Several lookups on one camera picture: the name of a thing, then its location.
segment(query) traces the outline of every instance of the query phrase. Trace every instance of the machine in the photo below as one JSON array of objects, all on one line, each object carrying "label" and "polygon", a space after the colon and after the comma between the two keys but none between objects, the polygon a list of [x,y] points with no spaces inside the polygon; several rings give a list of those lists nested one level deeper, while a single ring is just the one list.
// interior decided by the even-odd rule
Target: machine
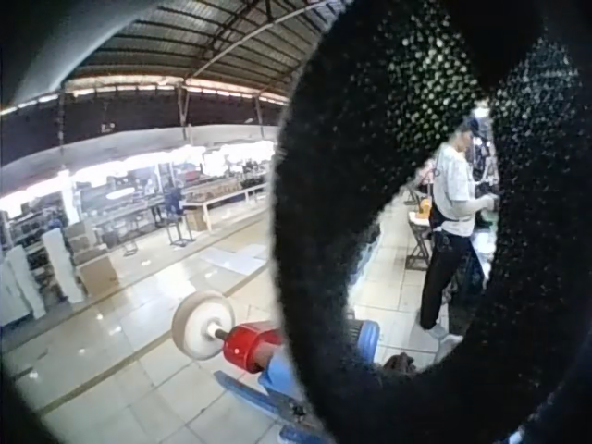
[{"label": "machine", "polygon": [[[373,362],[378,324],[355,319],[349,322],[351,338],[360,354]],[[215,373],[215,378],[225,389],[284,423],[278,442],[330,442],[302,394],[278,326],[270,321],[235,325],[230,303],[221,294],[207,291],[193,294],[180,304],[173,318],[172,335],[177,347],[192,359],[203,361],[223,352],[230,363],[260,374],[258,382],[265,393],[221,371]]]}]

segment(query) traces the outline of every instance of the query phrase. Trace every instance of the polishing wheel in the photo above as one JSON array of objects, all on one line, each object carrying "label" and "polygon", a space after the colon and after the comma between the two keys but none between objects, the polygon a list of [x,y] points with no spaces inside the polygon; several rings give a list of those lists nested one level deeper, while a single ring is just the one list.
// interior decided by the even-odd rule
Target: polishing wheel
[{"label": "polishing wheel", "polygon": [[226,298],[215,291],[192,294],[173,317],[175,345],[192,359],[203,361],[222,351],[224,339],[234,328],[234,312]]}]

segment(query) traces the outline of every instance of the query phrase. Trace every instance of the black bag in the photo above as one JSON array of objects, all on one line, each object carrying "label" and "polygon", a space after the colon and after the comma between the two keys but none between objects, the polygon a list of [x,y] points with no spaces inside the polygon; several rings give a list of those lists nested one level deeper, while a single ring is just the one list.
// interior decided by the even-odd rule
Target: black bag
[{"label": "black bag", "polygon": [[434,199],[434,193],[432,193],[432,209],[429,212],[429,227],[434,231],[436,228],[442,226],[446,221],[457,222],[455,219],[445,217],[436,205],[436,199]]}]

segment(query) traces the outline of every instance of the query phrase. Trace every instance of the person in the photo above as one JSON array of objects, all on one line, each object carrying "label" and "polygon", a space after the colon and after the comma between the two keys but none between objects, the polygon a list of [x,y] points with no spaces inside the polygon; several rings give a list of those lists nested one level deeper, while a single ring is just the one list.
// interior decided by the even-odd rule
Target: person
[{"label": "person", "polygon": [[475,214],[484,208],[493,210],[495,205],[493,195],[475,198],[473,172],[465,158],[471,138],[470,125],[465,122],[440,146],[436,157],[430,212],[434,248],[419,311],[420,326],[436,339],[448,335],[448,331],[437,324],[442,291],[471,248]]},{"label": "person", "polygon": [[173,182],[172,179],[168,181],[168,186],[165,192],[165,209],[170,215],[179,216],[183,214],[180,202],[183,199],[181,189]]}]

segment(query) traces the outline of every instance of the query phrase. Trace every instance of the factory floor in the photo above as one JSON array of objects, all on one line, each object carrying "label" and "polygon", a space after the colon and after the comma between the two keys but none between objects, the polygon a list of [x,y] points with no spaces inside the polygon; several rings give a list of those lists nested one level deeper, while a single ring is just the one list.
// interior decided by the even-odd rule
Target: factory floor
[{"label": "factory floor", "polygon": [[[125,255],[123,247],[116,248],[108,253],[111,264],[117,272],[116,284],[106,288],[100,294],[90,294],[87,299],[80,303],[70,304],[68,301],[62,301],[52,306],[44,317],[37,320],[26,319],[16,327],[3,331],[2,350],[12,351],[26,341],[63,323],[76,313],[97,304],[98,301],[105,297],[111,297],[136,282],[148,278],[164,268],[199,252],[204,247],[227,237],[229,233],[251,224],[251,219],[261,215],[265,209],[265,199],[251,199],[248,203],[245,201],[227,203],[213,208],[210,210],[212,231],[192,231],[193,241],[185,247],[171,245],[167,229],[160,228],[139,237],[136,240],[137,252],[133,255]],[[184,239],[190,237],[185,223],[179,224],[179,229]],[[179,235],[175,227],[171,226],[169,231],[172,239],[176,240]]]},{"label": "factory floor", "polygon": [[[248,222],[3,356],[33,409],[65,442],[277,442],[279,425],[225,392],[212,374],[224,370],[254,388],[256,376],[221,356],[192,362],[169,334],[180,301],[197,290],[224,292],[238,322],[276,318],[268,214]],[[414,323],[424,273],[404,269],[413,236],[402,201],[385,211],[381,227],[351,302],[358,318],[380,324],[377,362],[405,351],[422,367],[437,343]]]}]

